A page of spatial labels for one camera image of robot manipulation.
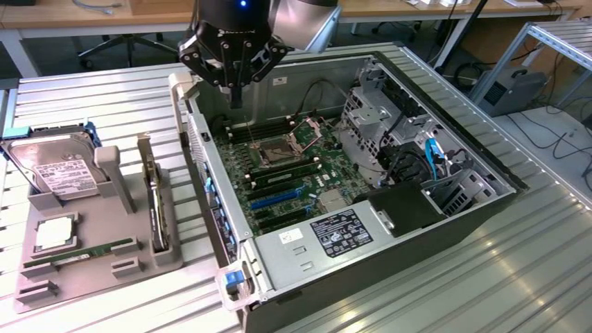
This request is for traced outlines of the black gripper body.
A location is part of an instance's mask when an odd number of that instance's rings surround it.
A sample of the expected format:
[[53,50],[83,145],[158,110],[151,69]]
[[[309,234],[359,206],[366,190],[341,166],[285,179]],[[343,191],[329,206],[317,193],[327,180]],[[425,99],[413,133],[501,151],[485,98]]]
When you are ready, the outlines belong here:
[[195,35],[199,47],[218,62],[253,74],[261,62],[254,59],[271,39],[269,1],[197,1]]

